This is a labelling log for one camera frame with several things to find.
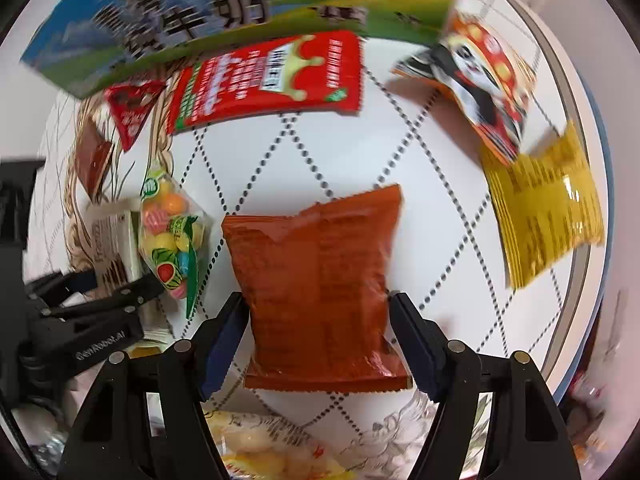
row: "red snack bag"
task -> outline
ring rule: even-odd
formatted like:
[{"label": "red snack bag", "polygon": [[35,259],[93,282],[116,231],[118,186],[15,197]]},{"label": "red snack bag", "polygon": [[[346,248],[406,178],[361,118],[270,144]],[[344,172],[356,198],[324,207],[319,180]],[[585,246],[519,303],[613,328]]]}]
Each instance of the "red snack bag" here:
[{"label": "red snack bag", "polygon": [[411,385],[383,336],[385,270],[401,202],[396,185],[292,218],[225,217],[255,339],[245,387],[382,392]]},{"label": "red snack bag", "polygon": [[125,152],[136,142],[146,117],[164,87],[163,81],[148,81],[142,84],[117,84],[104,91]]},{"label": "red snack bag", "polygon": [[268,112],[360,108],[360,40],[348,30],[266,41],[212,57],[179,76],[167,132]]}]

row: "white floral pattern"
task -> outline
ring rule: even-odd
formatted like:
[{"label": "white floral pattern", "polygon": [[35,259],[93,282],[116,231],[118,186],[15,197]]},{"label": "white floral pattern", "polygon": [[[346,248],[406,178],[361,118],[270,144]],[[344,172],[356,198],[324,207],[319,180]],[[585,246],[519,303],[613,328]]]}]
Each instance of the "white floral pattern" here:
[{"label": "white floral pattern", "polygon": [[[398,412],[375,422],[370,431],[354,440],[338,460],[365,478],[404,480],[409,476],[431,429],[438,405],[420,390]],[[480,397],[474,430],[466,454],[461,478],[478,473],[488,431],[490,395]]]}]

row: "orange snack bag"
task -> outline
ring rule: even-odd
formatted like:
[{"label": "orange snack bag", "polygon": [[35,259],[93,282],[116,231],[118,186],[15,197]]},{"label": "orange snack bag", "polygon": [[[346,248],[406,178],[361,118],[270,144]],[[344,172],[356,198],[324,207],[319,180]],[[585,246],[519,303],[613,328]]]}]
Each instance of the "orange snack bag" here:
[{"label": "orange snack bag", "polygon": [[247,388],[380,392],[411,386],[384,339],[385,270],[399,186],[294,217],[226,216],[222,230],[251,308]]}]

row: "snack package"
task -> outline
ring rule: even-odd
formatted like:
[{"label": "snack package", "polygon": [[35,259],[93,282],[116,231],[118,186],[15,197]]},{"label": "snack package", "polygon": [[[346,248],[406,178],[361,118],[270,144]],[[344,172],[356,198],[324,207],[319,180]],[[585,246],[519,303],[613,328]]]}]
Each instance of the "snack package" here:
[{"label": "snack package", "polygon": [[477,18],[456,14],[439,43],[398,62],[392,72],[441,89],[502,164],[516,160],[536,75]]},{"label": "snack package", "polygon": [[348,30],[267,41],[212,57],[179,75],[167,132],[228,118],[360,108],[360,40]]},{"label": "snack package", "polygon": [[521,288],[580,244],[605,239],[600,202],[573,123],[540,158],[481,156],[511,286]]},{"label": "snack package", "polygon": [[385,271],[399,186],[295,217],[226,216],[222,231],[251,309],[247,388],[380,392],[412,384],[384,339]]},{"label": "snack package", "polygon": [[92,119],[85,120],[76,145],[74,164],[78,180],[91,202],[96,202],[100,195],[104,174],[111,165],[111,155],[113,144],[104,140]]},{"label": "snack package", "polygon": [[205,412],[232,479],[351,480],[322,444],[279,416]]},{"label": "snack package", "polygon": [[208,219],[155,160],[142,186],[138,247],[147,265],[191,316],[198,288],[198,250]]},{"label": "snack package", "polygon": [[92,262],[105,296],[142,277],[132,210],[137,199],[91,205],[85,214],[91,233]]},{"label": "snack package", "polygon": [[104,98],[116,123],[122,149],[128,152],[136,142],[146,118],[164,90],[164,81],[122,83],[107,88]]}]

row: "white table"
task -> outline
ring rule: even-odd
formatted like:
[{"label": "white table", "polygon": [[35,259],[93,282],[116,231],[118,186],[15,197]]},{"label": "white table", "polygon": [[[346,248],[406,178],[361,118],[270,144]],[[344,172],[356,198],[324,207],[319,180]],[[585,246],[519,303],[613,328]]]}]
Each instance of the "white table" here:
[{"label": "white table", "polygon": [[[584,89],[562,47],[517,0],[459,0],[458,9],[481,16],[536,70],[525,150],[549,126],[562,131],[567,118],[577,122],[606,224],[600,139]],[[176,338],[193,335],[238,290],[220,230],[225,214],[295,214],[330,197],[398,182],[404,207],[388,288],[407,292],[423,317],[436,320],[449,338],[479,352],[530,352],[551,391],[558,387],[594,309],[604,248],[568,254],[528,287],[511,293],[475,134],[453,103],[389,72],[397,59],[418,49],[388,40],[364,43],[364,102],[358,117],[332,112],[269,115],[167,137],[162,114],[167,99],[159,101],[132,150],[117,156],[105,180],[105,197],[111,201],[137,195],[149,160],[159,155],[214,218],[196,313],[187,320],[184,304],[163,301]],[[82,105],[61,93],[47,121],[40,149],[47,164],[34,192],[26,279],[90,265],[91,242],[82,222],[88,197],[69,161],[76,121],[93,104]],[[113,131],[104,111],[94,117]],[[222,390],[212,398],[214,407],[281,413],[341,453],[348,465],[368,459],[367,470],[384,478],[404,478],[433,418],[434,407],[426,396],[413,390],[349,396],[245,390],[241,374],[251,349],[248,333]],[[470,463],[466,473],[474,473],[478,465],[478,460]]]}]

